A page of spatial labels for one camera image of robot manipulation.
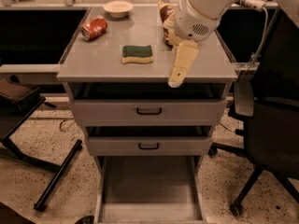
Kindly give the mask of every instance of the countertop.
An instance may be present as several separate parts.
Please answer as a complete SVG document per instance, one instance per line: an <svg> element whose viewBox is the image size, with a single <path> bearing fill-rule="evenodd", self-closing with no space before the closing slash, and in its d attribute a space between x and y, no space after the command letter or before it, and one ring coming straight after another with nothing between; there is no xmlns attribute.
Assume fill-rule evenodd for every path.
<svg viewBox="0 0 299 224"><path fill-rule="evenodd" d="M163 26L158 7L135 6L125 19L113 19L102 7L92 7L87 20L101 15L107 20L107 31L85 41L76 37L60 67L58 80L65 82L167 82L174 53L164 43ZM125 45L151 45L153 63L122 64ZM199 44L199 54L185 82L233 82L237 75L220 40L213 33Z"/></svg>

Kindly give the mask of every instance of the open drawer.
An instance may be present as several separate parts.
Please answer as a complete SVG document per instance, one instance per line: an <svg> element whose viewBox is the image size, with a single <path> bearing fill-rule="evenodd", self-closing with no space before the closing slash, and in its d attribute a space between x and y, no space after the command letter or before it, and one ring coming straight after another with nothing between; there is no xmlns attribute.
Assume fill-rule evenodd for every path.
<svg viewBox="0 0 299 224"><path fill-rule="evenodd" d="M106 157L94 223L206 223L192 157Z"/></svg>
<svg viewBox="0 0 299 224"><path fill-rule="evenodd" d="M205 155L210 138L196 126L90 127L92 156Z"/></svg>

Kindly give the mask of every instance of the white bowl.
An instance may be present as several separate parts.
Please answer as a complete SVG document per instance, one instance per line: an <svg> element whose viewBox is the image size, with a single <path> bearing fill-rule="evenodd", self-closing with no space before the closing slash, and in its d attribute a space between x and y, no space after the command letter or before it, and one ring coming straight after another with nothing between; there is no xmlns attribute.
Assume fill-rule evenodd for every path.
<svg viewBox="0 0 299 224"><path fill-rule="evenodd" d="M104 4L104 11L110 13L111 17L121 19L128 16L130 10L133 9L133 4L127 1L112 1Z"/></svg>

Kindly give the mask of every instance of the floor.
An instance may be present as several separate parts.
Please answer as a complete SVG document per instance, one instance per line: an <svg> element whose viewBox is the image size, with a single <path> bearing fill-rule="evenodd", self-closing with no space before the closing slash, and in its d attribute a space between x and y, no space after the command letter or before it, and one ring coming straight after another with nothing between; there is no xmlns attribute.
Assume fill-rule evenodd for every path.
<svg viewBox="0 0 299 224"><path fill-rule="evenodd" d="M231 132L240 128L241 123L228 118L225 112L221 124L226 128L217 126L214 140L242 147L242 138ZM75 142L83 140L83 134L72 120L67 105L61 105L58 110L43 106L11 139L24 153L60 164ZM43 213L34 210L33 206L52 174L5 158L0 158L0 169L0 203L35 223L74 224L81 217L94 214L100 175L84 144L50 195ZM204 158L198 178L202 185L202 209L207 222L299 223L299 205L267 172L260 176L243 202L245 214L242 217L231 215L229 204L238 195L252 170L247 160L226 152L220 151L212 159L208 156ZM292 180L292 183L299 189L298 181Z"/></svg>

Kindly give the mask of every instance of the soda can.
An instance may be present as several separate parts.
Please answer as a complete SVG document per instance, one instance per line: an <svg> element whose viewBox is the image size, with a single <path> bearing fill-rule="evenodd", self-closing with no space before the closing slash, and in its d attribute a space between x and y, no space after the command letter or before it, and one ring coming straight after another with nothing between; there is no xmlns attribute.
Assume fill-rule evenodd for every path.
<svg viewBox="0 0 299 224"><path fill-rule="evenodd" d="M81 25L81 33L85 40L93 40L107 29L107 22L102 16L96 16Z"/></svg>

